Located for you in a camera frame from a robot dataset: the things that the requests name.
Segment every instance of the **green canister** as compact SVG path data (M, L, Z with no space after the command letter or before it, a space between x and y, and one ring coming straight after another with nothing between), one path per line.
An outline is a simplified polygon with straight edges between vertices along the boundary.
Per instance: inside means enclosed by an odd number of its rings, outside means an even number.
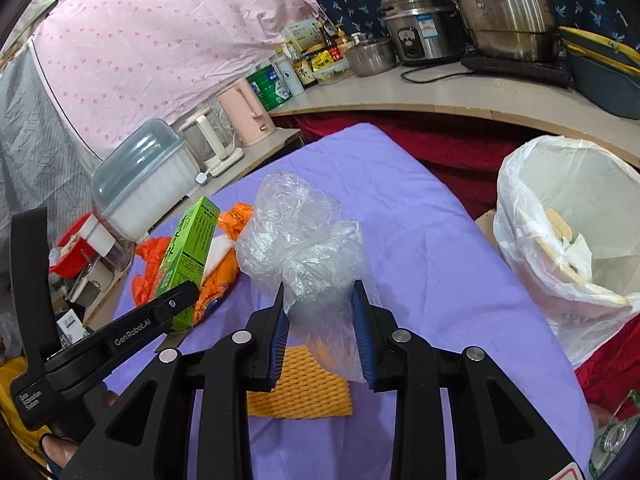
M289 88L270 64L251 74L246 80L267 111L273 110L291 97Z

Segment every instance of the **purple tablecloth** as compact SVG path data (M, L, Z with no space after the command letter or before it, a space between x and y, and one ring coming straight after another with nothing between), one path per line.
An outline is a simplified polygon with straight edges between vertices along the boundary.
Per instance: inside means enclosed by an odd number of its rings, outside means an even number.
M297 172L340 200L343 218L361 223L380 298L399 326L434 347L456 352L469 345L484 348L586 470L593 428L568 360L525 289L439 180L379 129L358 124L255 171L214 195L213 202L222 210L236 202L253 203L264 176L274 170ZM170 236L177 221L162 225L154 235ZM116 317L133 308L130 280L142 272L137 258ZM244 328L250 312L271 304L241 275L225 303L180 350L209 348L221 336ZM126 388L160 341L114 371L109 387L117 392ZM366 384L355 383L351 395L350 417L253 417L255 479L388 478L396 396L374 394ZM451 447L447 461L449 478L454 478ZM190 465L193 470L194 457Z

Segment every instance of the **red plastic bowl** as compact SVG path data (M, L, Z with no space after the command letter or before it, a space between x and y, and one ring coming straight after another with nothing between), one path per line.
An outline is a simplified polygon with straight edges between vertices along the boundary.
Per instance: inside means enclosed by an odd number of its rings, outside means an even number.
M63 237L60 238L58 247L64 247L66 243L71 240L71 237L80 230L89 216L91 216L90 212L82 215L78 220L76 220L66 231ZM62 278L74 278L88 263L84 255L86 255L86 258L93 258L95 256L95 250L85 240L78 238L78 241L76 241L71 250L65 254L65 257L54 266L49 267L49 272L55 272Z

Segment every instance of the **green box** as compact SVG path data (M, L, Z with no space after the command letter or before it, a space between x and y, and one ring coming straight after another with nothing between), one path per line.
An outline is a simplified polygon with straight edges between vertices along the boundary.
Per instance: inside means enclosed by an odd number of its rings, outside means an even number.
M220 208L203 196L182 216L160 264L155 297L187 280L200 286L219 215ZM193 326L194 310L191 305L175 316L172 328L179 331Z

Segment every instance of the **pink fabric with red dots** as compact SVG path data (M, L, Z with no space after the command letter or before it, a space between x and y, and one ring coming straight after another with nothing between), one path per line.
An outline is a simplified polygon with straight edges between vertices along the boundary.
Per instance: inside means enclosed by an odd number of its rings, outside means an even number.
M273 55L315 0L63 0L34 47L63 112L108 156L149 118L174 122Z

